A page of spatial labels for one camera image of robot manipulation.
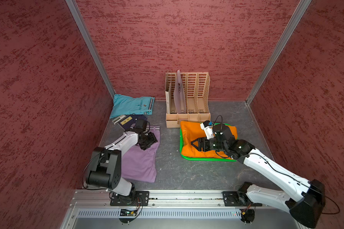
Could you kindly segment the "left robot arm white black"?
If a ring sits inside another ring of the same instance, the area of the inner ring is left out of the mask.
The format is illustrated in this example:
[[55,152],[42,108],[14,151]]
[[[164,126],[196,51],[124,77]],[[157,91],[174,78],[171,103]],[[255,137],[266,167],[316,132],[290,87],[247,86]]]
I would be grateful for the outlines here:
[[110,145],[97,147],[92,152],[90,162],[83,172],[83,188],[94,186],[94,190],[107,189],[117,194],[119,201],[125,205],[139,202],[135,185],[122,177],[122,157],[136,147],[142,153],[151,148],[158,140],[150,131],[150,123],[144,119],[136,124]]

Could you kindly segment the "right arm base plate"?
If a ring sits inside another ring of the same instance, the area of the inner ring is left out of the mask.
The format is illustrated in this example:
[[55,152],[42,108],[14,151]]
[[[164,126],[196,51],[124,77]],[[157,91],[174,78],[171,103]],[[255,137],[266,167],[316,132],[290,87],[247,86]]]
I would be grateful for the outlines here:
[[222,195],[225,207],[262,207],[262,204],[252,202],[243,192],[223,191]]

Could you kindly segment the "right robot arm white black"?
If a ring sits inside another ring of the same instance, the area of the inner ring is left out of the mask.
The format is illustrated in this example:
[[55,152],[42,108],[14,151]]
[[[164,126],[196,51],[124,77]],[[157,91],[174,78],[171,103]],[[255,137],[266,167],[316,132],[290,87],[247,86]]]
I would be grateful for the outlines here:
[[190,143],[197,151],[223,152],[227,158],[254,169],[281,188],[273,190],[245,182],[237,191],[237,199],[241,205],[268,205],[290,214],[305,227],[316,227],[320,216],[324,214],[328,199],[321,181],[309,181],[290,172],[266,157],[251,143],[236,139],[230,128],[223,123],[216,125],[205,121],[200,126],[205,137],[197,138]]

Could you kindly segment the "teal shirt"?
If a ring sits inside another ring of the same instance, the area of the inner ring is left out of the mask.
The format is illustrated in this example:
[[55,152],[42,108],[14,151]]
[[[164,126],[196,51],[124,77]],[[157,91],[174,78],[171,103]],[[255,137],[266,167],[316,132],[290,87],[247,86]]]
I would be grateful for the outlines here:
[[113,99],[113,109],[110,118],[121,115],[151,115],[153,113],[154,102],[154,97],[133,98],[116,94]]

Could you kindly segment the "purple shorts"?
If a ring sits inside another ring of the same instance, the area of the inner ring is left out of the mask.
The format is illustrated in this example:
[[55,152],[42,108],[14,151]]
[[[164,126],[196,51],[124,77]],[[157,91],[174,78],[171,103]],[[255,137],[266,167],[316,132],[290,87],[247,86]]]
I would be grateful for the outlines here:
[[139,146],[133,146],[122,157],[122,178],[148,183],[155,182],[157,176],[155,157],[160,145],[160,127],[152,126],[151,133],[156,136],[157,143],[146,150],[142,150]]

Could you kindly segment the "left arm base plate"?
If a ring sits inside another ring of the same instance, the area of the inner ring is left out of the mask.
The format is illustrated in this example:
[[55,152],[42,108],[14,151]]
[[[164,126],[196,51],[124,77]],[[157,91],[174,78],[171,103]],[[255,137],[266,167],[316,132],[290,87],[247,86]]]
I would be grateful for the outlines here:
[[148,206],[150,192],[149,191],[131,191],[128,196],[112,193],[110,194],[110,206]]

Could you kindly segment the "green plastic basket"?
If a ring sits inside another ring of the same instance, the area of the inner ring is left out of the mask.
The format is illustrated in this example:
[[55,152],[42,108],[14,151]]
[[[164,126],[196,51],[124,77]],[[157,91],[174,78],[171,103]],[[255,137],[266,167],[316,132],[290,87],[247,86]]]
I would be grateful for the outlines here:
[[223,161],[234,162],[223,152],[216,153],[214,150],[200,152],[191,145],[191,142],[206,137],[204,130],[200,127],[201,123],[182,121],[180,126],[180,154],[186,160],[192,161]]

